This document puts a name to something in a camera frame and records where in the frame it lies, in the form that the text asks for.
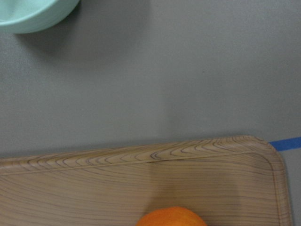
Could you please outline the orange fruit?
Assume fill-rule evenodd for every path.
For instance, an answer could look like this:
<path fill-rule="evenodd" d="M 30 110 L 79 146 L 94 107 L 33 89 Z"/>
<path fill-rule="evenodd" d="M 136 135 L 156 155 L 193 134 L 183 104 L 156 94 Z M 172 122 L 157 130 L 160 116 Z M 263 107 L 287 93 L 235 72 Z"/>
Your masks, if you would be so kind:
<path fill-rule="evenodd" d="M 154 210 L 141 217 L 136 226 L 206 226 L 195 212 L 184 207 Z"/>

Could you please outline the brown wooden cutting board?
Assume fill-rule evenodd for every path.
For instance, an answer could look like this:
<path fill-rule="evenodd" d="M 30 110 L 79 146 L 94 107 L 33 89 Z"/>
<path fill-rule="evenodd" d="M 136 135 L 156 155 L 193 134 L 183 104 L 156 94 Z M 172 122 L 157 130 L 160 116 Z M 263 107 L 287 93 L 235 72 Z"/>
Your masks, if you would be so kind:
<path fill-rule="evenodd" d="M 133 226 L 170 206 L 209 226 L 293 223 L 283 160 L 253 136 L 0 161 L 3 226 Z"/>

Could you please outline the light green bowl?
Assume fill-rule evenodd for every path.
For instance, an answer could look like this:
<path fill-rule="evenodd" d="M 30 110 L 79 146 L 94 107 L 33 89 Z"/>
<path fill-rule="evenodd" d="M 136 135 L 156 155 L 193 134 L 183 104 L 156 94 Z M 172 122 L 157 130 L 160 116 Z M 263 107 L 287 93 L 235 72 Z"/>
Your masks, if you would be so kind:
<path fill-rule="evenodd" d="M 50 28 L 64 20 L 78 0 L 2 0 L 0 31 L 23 34 Z"/>

